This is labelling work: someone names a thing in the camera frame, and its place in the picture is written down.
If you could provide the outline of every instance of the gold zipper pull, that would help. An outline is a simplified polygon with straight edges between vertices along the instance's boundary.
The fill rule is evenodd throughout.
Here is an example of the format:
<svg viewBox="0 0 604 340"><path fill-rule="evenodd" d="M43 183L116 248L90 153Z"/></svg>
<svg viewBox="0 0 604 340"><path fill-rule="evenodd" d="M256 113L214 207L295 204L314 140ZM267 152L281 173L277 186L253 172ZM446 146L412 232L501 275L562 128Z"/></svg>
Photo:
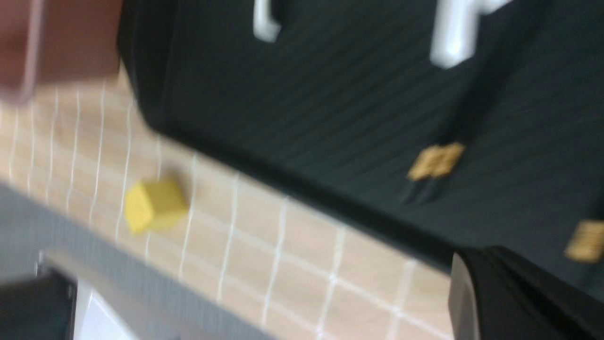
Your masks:
<svg viewBox="0 0 604 340"><path fill-rule="evenodd" d="M433 177L442 177L449 175L463 152L466 150L466 147L461 143L451 143L445 147L443 147L442 156L440 157L440 162L434 167L432 172Z"/></svg>
<svg viewBox="0 0 604 340"><path fill-rule="evenodd" d="M441 162L442 155L443 147L440 145L425 148L417 156L415 163L407 173L407 177L412 181L430 177L434 172L434 168Z"/></svg>
<svg viewBox="0 0 604 340"><path fill-rule="evenodd" d="M577 262L600 261L604 255L604 221L579 222L565 253L568 258Z"/></svg>

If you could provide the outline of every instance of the yellow block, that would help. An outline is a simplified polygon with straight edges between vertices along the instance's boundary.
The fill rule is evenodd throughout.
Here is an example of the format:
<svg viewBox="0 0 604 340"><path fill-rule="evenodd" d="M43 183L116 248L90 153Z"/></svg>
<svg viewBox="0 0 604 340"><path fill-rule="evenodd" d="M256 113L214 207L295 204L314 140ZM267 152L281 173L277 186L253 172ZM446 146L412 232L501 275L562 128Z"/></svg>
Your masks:
<svg viewBox="0 0 604 340"><path fill-rule="evenodd" d="M172 178L139 181L126 194L124 208L133 234L172 226L189 209L178 182Z"/></svg>

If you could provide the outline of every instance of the white grout line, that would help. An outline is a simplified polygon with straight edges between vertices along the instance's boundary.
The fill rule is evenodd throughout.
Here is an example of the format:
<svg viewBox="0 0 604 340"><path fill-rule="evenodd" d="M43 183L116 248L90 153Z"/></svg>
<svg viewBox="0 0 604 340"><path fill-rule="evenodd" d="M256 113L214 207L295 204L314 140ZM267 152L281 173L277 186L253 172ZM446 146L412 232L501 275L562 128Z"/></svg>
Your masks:
<svg viewBox="0 0 604 340"><path fill-rule="evenodd" d="M92 213L94 212L94 206L97 204L98 195L98 177L101 174L101 155L103 151L103 131L105 129L105 86L106 80L103 80L103 87L101 89L101 133L98 141L98 157L97 157L97 173L94 182L94 196L92 196L92 203L90 204L90 213L88 214L88 224L92 225Z"/></svg>
<svg viewBox="0 0 604 340"><path fill-rule="evenodd" d="M53 180L53 167L54 167L54 126L59 117L59 88L54 87L54 113L53 119L50 123L50 169L48 170L48 178L46 180L46 203L48 204L48 190L50 183Z"/></svg>
<svg viewBox="0 0 604 340"><path fill-rule="evenodd" d="M196 171L197 171L197 153L194 152L193 157L191 158L191 186L193 187L193 189L191 189L191 200L189 201L187 231L185 231L185 241L184 241L184 244L182 245L181 264L178 267L178 279L179 280L182 280L182 268L184 267L184 264L185 264L185 255L187 253L187 248L188 248L188 238L189 238L189 234L191 232L191 221L193 220L193 212L195 211L193 209L193 207L195 207L195 201L196 201L195 195L197 194L197 176L195 175Z"/></svg>
<svg viewBox="0 0 604 340"><path fill-rule="evenodd" d="M19 134L19 108L15 109L15 118L14 118L14 129L13 129L13 146L10 150L10 160L8 161L8 178L10 179L10 183L13 184L13 162L14 162L14 154L17 149L17 135Z"/></svg>
<svg viewBox="0 0 604 340"><path fill-rule="evenodd" d="M27 172L27 197L31 196L31 173L34 169L35 155L36 155L36 126L34 125L34 105L31 105L30 111L30 122L31 122L31 160L30 168Z"/></svg>
<svg viewBox="0 0 604 340"><path fill-rule="evenodd" d="M281 202L281 209L279 211L279 235L277 238L277 248L275 249L275 257L272 262L271 269L271 280L269 281L268 288L266 289L266 297L264 301L264 308L262 308L262 319L260 326L262 329L266 328L266 317L268 315L268 309L271 305L272 288L275 285L277 279L277 273L279 271L279 264L281 260L281 252L283 250L283 242L285 240L285 233L287 228L287 211L288 211L289 197L285 197Z"/></svg>
<svg viewBox="0 0 604 340"><path fill-rule="evenodd" d="M336 237L336 244L333 248L333 261L332 271L329 273L329 285L327 286L327 294L325 295L325 301L323 302L323 308L321 309L321 316L316 326L316 338L317 340L323 339L325 336L325 320L331 307L333 291L335 290L336 283L338 282L338 271L340 264L342 263L342 256L344 254L344 242L346 238L346 228L344 226L338 227L338 235Z"/></svg>
<svg viewBox="0 0 604 340"><path fill-rule="evenodd" d="M235 233L235 223L237 218L237 193L239 191L239 176L238 172L233 179L233 197L231 204L231 226L228 232L228 240L226 241L225 256L222 260L222 269L220 270L220 278L218 280L218 293L216 294L216 301L220 303L222 301L222 286L224 284L225 275L227 274L228 258L231 252L231 245L233 243L233 234Z"/></svg>
<svg viewBox="0 0 604 340"><path fill-rule="evenodd" d="M416 260L409 260L403 265L403 271L399 279L398 288L396 290L396 298L394 299L394 309L392 312L390 312L390 325L388 326L386 340L395 340L399 332L400 318L398 315L405 304L409 291L411 290L411 284L413 283L413 272L416 264Z"/></svg>
<svg viewBox="0 0 604 340"><path fill-rule="evenodd" d="M397 313L397 316L399 317L399 319L403 319L406 322L416 326L417 328L423 329L426 332L428 332L442 340L452 340L451 335L449 335L439 329L434 328L434 326L428 324L425 321L422 321L422 320L416 318L415 316L409 315L404 312Z"/></svg>
<svg viewBox="0 0 604 340"><path fill-rule="evenodd" d="M118 237L120 236L120 222L121 217L124 214L124 201L126 196L126 183L128 182L128 163L130 163L130 149L132 147L132 127L130 126L130 114L132 112L132 107L134 106L133 100L130 100L130 104L128 105L128 111L126 112L126 131L128 133L128 152L126 154L126 165L124 167L124 183L121 188L121 204L120 204L120 213L117 216L117 221L115 222L115 242L117 242Z"/></svg>
<svg viewBox="0 0 604 340"><path fill-rule="evenodd" d="M75 92L75 102L77 106L77 118L75 119L75 136L74 136L74 153L73 158L71 159L71 179L69 181L69 190L67 192L67 198L65 200L66 212L69 214L69 199L71 198L71 192L74 189L74 170L76 168L76 158L77 158L77 135L80 129L80 87L78 86Z"/></svg>
<svg viewBox="0 0 604 340"><path fill-rule="evenodd" d="M161 152L161 136L157 135L157 139L155 141L155 158L157 159L157 175L155 180L159 181L161 178L161 167L163 166L164 159L163 154ZM149 242L151 242L151 233L147 233L147 241L145 242L145 263L149 262Z"/></svg>
<svg viewBox="0 0 604 340"><path fill-rule="evenodd" d="M403 310L405 307L405 303L407 298L409 297L409 293L411 291L411 286L413 285L413 276L415 275L415 271L417 269L417 260L411 259L405 263L405 269L403 270L403 277L405 278L403 284L403 290L401 291L399 299L395 301L396 306Z"/></svg>
<svg viewBox="0 0 604 340"><path fill-rule="evenodd" d="M276 303L276 302L273 302L272 305L273 305L272 306L273 309L275 309L276 311L281 313L281 315L285 316L287 319L290 319L291 321L293 321L295 324L298 324L300 327L302 327L310 332L315 331L315 326L313 324L304 320L300 315L289 310L284 305Z"/></svg>

